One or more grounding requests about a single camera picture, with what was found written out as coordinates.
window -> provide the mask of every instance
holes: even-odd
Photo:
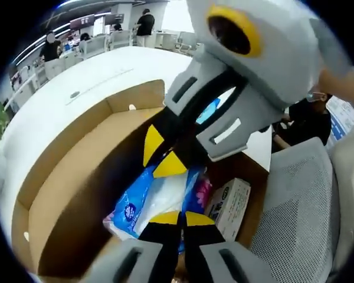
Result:
[[[93,25],[93,36],[104,33],[104,17],[98,18],[94,21]]]
[[[105,33],[110,34],[110,25],[105,26]]]
[[[186,0],[171,0],[166,4],[161,29],[194,32]]]

man in black shirt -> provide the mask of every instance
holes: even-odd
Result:
[[[283,121],[293,124],[287,129],[275,127],[273,149],[285,149],[313,137],[318,137],[325,145],[332,129],[330,113],[326,110],[331,97],[326,93],[311,93],[308,98],[292,105]]]
[[[149,9],[144,9],[143,15],[139,18],[136,26],[136,43],[138,46],[150,47],[149,37],[152,33],[155,18],[150,14]]]
[[[44,58],[45,72],[48,80],[51,80],[63,71],[58,53],[58,47],[60,45],[60,40],[55,39],[55,34],[52,31],[46,34],[46,42],[42,47],[40,57]]]

yellow triangle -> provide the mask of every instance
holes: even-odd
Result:
[[[143,166],[146,167],[148,161],[152,157],[152,154],[164,141],[163,137],[156,130],[154,125],[148,128],[147,135],[144,142],[144,154],[143,154]]]
[[[177,155],[174,152],[170,152],[164,159],[161,161],[159,166],[153,171],[153,177],[161,178],[167,177],[170,175],[178,175],[186,172],[185,165],[178,159]]]
[[[176,225],[178,221],[179,211],[170,211],[161,214],[157,214],[149,222],[159,224],[173,224]]]
[[[186,211],[186,224],[188,226],[215,225],[215,222],[203,214]]]

yellow eye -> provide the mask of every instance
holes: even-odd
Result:
[[[246,14],[213,5],[208,11],[207,22],[210,33],[226,49],[245,57],[261,54],[260,35]]]

white desk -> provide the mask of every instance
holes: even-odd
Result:
[[[18,191],[31,166],[61,131],[93,105],[134,85],[162,79],[167,91],[191,59],[151,48],[118,48],[67,69],[39,89],[15,115],[0,142],[7,162],[0,217],[8,239]],[[75,91],[82,94],[71,101]],[[271,133],[260,135],[246,154],[268,170]]]

